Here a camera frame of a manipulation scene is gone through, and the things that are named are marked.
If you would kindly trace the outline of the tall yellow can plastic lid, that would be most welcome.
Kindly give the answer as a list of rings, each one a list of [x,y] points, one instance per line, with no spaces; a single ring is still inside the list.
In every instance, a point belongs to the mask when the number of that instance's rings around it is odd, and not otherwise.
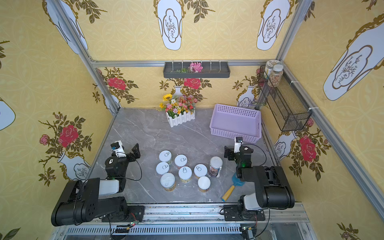
[[[223,166],[223,160],[220,157],[212,157],[210,159],[209,175],[213,178],[220,176],[220,171]]]

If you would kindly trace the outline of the purple plastic basket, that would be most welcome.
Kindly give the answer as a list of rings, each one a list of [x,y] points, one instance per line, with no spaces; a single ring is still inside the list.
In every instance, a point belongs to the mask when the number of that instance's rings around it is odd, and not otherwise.
[[[262,138],[262,114],[258,110],[216,104],[211,122],[211,134],[255,144]]]

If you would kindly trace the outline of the small yellow can plastic lid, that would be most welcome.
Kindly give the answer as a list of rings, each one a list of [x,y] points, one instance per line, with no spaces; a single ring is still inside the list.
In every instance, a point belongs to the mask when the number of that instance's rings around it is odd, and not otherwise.
[[[207,176],[202,176],[198,179],[199,191],[205,193],[210,189],[211,180]]]

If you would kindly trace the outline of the orange can plastic lid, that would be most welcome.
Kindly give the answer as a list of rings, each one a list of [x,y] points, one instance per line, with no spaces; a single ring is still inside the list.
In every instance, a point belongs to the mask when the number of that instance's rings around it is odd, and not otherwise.
[[[162,175],[160,183],[166,191],[171,192],[176,187],[176,178],[172,173],[166,173]]]

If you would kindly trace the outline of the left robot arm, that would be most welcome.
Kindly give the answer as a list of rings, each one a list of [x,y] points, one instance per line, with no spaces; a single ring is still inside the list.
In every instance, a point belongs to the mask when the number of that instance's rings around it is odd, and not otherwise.
[[[111,144],[112,155],[105,161],[107,177],[69,181],[51,215],[55,227],[80,225],[101,218],[104,222],[141,222],[144,206],[129,206],[122,193],[129,178],[126,176],[130,163],[141,157],[139,144],[126,153],[121,141]]]

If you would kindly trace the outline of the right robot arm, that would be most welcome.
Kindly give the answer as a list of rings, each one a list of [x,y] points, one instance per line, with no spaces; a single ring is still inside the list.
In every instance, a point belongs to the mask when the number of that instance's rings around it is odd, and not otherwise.
[[[286,210],[295,205],[295,197],[282,167],[254,166],[248,146],[225,147],[224,158],[236,163],[233,186],[222,197],[227,201],[236,186],[253,183],[255,192],[240,196],[236,206],[224,208],[226,221],[265,220],[264,209]]]

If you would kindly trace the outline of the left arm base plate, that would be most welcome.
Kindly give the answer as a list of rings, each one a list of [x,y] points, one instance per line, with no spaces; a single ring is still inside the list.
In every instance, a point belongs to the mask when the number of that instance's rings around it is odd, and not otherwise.
[[[102,222],[111,222],[111,223],[133,223],[133,222],[142,222],[145,213],[145,206],[133,205],[126,206],[122,211],[118,213],[109,214],[101,217]]]

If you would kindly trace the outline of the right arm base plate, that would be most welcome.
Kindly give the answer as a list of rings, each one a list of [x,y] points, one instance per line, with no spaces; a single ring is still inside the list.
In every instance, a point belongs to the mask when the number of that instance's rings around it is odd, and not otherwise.
[[[237,205],[224,205],[220,210],[220,215],[223,215],[225,221],[265,221],[266,217],[263,211],[248,211],[240,209]]]

